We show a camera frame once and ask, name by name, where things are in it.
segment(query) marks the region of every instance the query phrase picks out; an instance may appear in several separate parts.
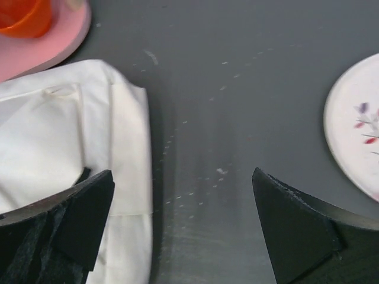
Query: orange cup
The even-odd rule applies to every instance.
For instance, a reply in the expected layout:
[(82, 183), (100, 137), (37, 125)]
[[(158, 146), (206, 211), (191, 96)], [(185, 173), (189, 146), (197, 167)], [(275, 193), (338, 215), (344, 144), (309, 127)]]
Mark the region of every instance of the orange cup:
[(0, 34), (40, 37), (52, 24), (51, 0), (0, 0)]

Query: white speck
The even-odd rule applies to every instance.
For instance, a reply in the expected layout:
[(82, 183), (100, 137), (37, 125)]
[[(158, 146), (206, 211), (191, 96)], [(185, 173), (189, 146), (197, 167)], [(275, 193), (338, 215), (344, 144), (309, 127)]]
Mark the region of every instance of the white speck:
[(221, 168), (217, 169), (216, 172), (217, 173), (221, 173), (222, 175), (226, 175), (227, 174), (227, 170), (223, 170)]
[(156, 56), (155, 56), (154, 53), (152, 53), (151, 51), (148, 51), (146, 49), (144, 49), (143, 51), (147, 54), (147, 56), (149, 56), (153, 60), (154, 65), (158, 65), (159, 64), (158, 58), (156, 58)]

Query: table surface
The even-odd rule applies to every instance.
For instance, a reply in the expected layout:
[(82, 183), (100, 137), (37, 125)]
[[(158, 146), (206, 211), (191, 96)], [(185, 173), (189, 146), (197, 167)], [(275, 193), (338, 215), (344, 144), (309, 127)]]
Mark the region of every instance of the table surface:
[(252, 192), (255, 167), (379, 217), (379, 206), (334, 162), (322, 124), (338, 77), (378, 52), (377, 1), (91, 5), (88, 38), (65, 63), (103, 59), (147, 89), (151, 283), (275, 283)]

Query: floral plate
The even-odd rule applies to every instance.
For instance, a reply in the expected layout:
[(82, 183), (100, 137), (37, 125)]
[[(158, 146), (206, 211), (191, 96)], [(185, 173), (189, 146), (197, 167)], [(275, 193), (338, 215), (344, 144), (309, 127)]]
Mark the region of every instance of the floral plate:
[(379, 54), (336, 82), (326, 101), (324, 130), (347, 177), (379, 202)]

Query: white towel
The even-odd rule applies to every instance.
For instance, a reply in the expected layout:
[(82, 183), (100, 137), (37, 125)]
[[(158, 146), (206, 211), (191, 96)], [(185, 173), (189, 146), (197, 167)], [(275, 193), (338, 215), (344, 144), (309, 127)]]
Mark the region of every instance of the white towel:
[(152, 177), (146, 92), (100, 60), (0, 84), (0, 213), (113, 171), (115, 192), (88, 284), (147, 284)]

